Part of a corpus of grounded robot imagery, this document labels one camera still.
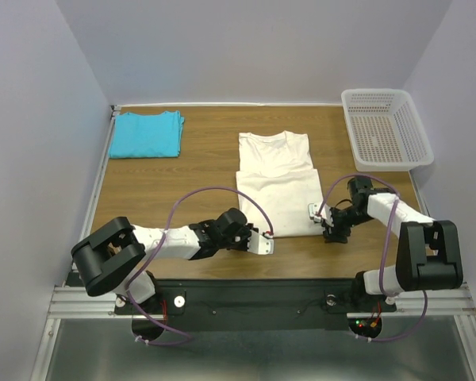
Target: wooden tabletop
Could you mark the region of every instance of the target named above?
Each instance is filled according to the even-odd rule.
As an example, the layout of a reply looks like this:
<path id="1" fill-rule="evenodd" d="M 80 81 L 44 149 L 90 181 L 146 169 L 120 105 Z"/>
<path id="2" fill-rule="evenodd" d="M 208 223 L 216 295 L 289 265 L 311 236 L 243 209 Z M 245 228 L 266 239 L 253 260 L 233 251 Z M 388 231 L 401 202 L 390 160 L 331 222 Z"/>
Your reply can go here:
<path id="1" fill-rule="evenodd" d="M 238 133 L 307 133 L 323 192 L 338 177 L 356 172 L 342 107 L 131 107 L 122 113 L 151 115 L 164 110 L 180 110 L 185 117 L 180 157 L 109 160 L 93 230 L 117 216 L 126 216 L 135 225 L 163 228 L 173 203 L 184 194 L 212 185 L 236 187 Z M 407 172 L 375 174 L 419 209 Z M 330 197 L 330 205 L 347 197 L 343 181 Z M 233 206 L 238 207 L 238 200 L 231 192 L 196 194 L 178 208 L 172 227 L 217 218 Z M 358 271 L 379 267 L 385 234 L 381 223 L 370 221 L 352 230 L 348 244 L 326 244 L 322 235 L 277 238 L 270 256 L 221 250 L 205 260 L 154 260 L 150 270 L 159 279 L 354 277 Z M 388 264 L 394 264 L 396 252 L 393 237 Z"/>

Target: wooden table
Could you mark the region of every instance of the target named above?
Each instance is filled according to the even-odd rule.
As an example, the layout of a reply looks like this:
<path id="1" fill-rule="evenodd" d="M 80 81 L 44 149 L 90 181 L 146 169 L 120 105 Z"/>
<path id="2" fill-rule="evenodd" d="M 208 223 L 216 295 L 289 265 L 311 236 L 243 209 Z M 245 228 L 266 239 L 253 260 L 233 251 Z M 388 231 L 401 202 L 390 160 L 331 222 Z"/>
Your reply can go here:
<path id="1" fill-rule="evenodd" d="M 173 203 L 189 191 L 211 185 L 235 187 L 238 133 L 308 133 L 323 191 L 338 177 L 356 171 L 341 107 L 131 107 L 122 112 L 160 114 L 164 110 L 180 110 L 185 117 L 180 157 L 110 160 L 93 230 L 117 216 L 161 228 Z M 376 175 L 392 183 L 402 199 L 418 209 L 407 172 Z M 347 197 L 343 181 L 330 197 L 330 205 Z M 202 192 L 183 202 L 172 227 L 217 218 L 232 206 L 238 207 L 238 201 L 231 192 Z M 358 271 L 379 267 L 385 234 L 381 223 L 370 221 L 352 230 L 348 244 L 326 244 L 322 235 L 278 238 L 271 256 L 221 250 L 205 260 L 154 260 L 150 270 L 159 279 L 354 277 Z M 387 264 L 394 264 L 396 252 L 393 237 Z"/>

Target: white wall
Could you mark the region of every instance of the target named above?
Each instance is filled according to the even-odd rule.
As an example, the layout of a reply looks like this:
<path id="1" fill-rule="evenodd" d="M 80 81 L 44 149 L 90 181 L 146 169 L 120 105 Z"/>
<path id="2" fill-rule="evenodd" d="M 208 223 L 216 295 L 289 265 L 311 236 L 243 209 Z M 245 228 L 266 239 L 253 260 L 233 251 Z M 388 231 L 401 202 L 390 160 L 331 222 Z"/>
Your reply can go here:
<path id="1" fill-rule="evenodd" d="M 459 228 L 476 302 L 476 0 L 453 1 L 405 89 L 436 157 L 415 179 L 431 214 Z"/>
<path id="2" fill-rule="evenodd" d="M 52 0 L 0 2 L 0 380 L 29 379 L 109 103 Z"/>
<path id="3" fill-rule="evenodd" d="M 113 104 L 401 87 L 451 0 L 56 0 Z"/>

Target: gray floor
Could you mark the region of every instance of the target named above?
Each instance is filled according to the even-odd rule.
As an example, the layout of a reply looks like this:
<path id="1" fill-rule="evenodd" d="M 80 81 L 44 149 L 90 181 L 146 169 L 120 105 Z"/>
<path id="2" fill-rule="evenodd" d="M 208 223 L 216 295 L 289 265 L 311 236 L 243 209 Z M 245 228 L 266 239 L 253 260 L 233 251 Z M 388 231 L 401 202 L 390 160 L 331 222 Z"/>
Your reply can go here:
<path id="1" fill-rule="evenodd" d="M 416 318 L 385 320 L 382 337 L 401 332 Z M 134 342 L 128 320 L 64 321 L 48 379 L 472 379 L 452 317 L 429 317 L 415 335 L 391 344 L 324 330 L 194 335 L 196 340 L 182 347 L 147 348 Z"/>

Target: basket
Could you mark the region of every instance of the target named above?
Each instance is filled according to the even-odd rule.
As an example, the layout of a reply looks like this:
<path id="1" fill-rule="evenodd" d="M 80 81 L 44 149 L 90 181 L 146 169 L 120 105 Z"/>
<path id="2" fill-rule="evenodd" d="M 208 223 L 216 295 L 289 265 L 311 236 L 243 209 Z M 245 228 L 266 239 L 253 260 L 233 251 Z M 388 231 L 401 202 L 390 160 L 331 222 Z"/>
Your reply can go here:
<path id="1" fill-rule="evenodd" d="M 345 90 L 342 103 L 359 171 L 409 171 L 434 161 L 420 116 L 406 91 Z"/>

